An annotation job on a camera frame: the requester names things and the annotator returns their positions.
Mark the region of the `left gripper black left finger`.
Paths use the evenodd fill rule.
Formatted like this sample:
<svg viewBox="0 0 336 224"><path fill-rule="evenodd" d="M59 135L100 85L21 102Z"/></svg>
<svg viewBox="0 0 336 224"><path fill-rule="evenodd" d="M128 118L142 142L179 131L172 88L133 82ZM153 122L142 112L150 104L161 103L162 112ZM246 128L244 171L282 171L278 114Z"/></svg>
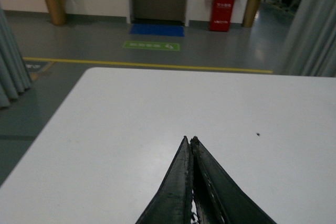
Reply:
<svg viewBox="0 0 336 224"><path fill-rule="evenodd" d="M190 223L192 210L193 154L187 137L137 223Z"/></svg>

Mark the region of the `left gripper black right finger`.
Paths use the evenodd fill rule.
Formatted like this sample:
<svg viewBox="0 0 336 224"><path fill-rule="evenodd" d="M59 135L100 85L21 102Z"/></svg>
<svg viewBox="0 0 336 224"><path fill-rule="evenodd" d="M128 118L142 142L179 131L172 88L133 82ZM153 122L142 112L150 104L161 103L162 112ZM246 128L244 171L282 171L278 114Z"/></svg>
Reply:
<svg viewBox="0 0 336 224"><path fill-rule="evenodd" d="M195 136L194 196L199 223L275 223L254 203Z"/></svg>

